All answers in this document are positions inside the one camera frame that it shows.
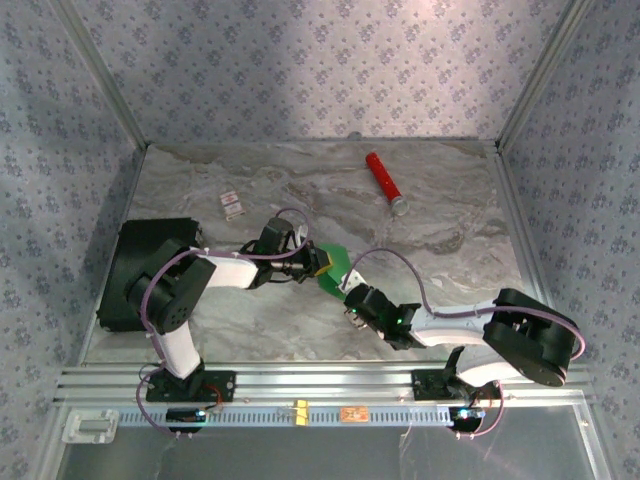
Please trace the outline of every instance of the gray marble table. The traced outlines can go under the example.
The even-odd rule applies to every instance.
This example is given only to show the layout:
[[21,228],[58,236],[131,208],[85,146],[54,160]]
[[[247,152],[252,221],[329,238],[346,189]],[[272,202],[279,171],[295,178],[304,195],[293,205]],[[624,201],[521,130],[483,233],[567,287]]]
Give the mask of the gray marble table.
[[[392,217],[364,158],[376,151],[411,209]],[[227,222],[218,196],[232,186],[246,215]],[[405,254],[433,305],[472,304],[522,281],[498,205],[489,160],[476,142],[379,141],[152,146],[129,218],[190,216],[208,246],[237,249],[257,238],[281,207],[304,209],[312,238]],[[295,216],[287,217],[294,223]],[[395,303],[418,302],[416,280],[386,254],[358,270]],[[356,330],[342,304],[315,280],[253,291],[209,289],[192,319],[205,361],[444,359],[448,348],[395,352],[370,329]],[[96,326],[87,362],[154,359],[142,333]]]

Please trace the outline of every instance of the red cylinder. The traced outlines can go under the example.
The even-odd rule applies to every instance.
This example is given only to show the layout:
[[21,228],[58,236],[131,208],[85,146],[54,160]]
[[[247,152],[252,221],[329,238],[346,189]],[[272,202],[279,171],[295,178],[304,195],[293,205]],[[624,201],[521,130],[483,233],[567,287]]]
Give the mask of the red cylinder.
[[369,155],[367,155],[367,165],[373,173],[373,176],[376,177],[378,185],[380,185],[380,188],[382,188],[382,191],[387,197],[387,200],[389,200],[389,203],[393,202],[393,200],[397,197],[402,196],[400,190],[398,190],[398,187],[396,187],[396,184],[393,183],[389,172],[387,172],[387,169],[384,168],[382,160],[380,160],[380,157],[378,157],[377,153],[371,152]]

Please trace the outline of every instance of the blue floral wallpaper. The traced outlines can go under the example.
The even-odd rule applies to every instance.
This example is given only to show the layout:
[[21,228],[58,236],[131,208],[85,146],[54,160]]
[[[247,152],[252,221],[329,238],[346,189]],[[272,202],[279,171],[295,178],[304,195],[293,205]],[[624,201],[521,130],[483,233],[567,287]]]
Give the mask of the blue floral wallpaper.
[[597,0],[507,158],[623,478],[640,478],[640,3]]
[[495,138],[567,0],[81,0],[153,143]]
[[76,361],[134,172],[47,2],[0,5],[0,478],[27,478]]

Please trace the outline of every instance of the red tube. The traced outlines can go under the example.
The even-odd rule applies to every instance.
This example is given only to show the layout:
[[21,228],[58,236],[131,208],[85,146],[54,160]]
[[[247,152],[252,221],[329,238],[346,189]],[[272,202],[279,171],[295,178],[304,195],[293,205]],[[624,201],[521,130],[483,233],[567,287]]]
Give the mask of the red tube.
[[382,191],[386,195],[387,200],[389,200],[389,203],[393,202],[397,197],[402,196],[400,194],[400,190],[396,187],[396,184],[393,183],[389,172],[384,168],[382,160],[380,160],[377,153],[371,152],[367,155],[367,165],[373,173],[373,176],[376,177],[378,185],[382,188]]
[[398,187],[396,187],[396,184],[393,183],[391,175],[389,175],[387,169],[384,168],[384,165],[377,153],[371,152],[367,155],[367,165],[373,173],[373,176],[376,177],[378,185],[380,185],[380,188],[382,188],[382,191],[387,197],[393,214],[402,216],[407,213],[409,211],[409,204],[400,193],[400,190],[398,190]]

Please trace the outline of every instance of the metal bracket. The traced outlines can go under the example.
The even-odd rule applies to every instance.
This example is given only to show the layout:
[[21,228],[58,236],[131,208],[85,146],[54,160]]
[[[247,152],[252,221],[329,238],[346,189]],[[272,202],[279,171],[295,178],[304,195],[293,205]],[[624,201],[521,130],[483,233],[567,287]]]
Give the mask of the metal bracket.
[[[187,389],[177,387],[165,375],[154,375],[149,380],[147,402],[228,403],[233,401],[236,372],[230,370],[204,370],[199,375],[202,378],[202,386],[195,392],[195,395],[191,395]],[[222,395],[221,400],[218,399],[218,392]]]
[[[445,381],[444,370],[412,370],[413,399],[419,401],[469,400],[461,390],[451,388]],[[474,400],[498,400],[500,391],[493,383],[475,389]]]
[[120,413],[117,410],[76,410],[69,412],[62,431],[64,443],[111,443],[116,436]]

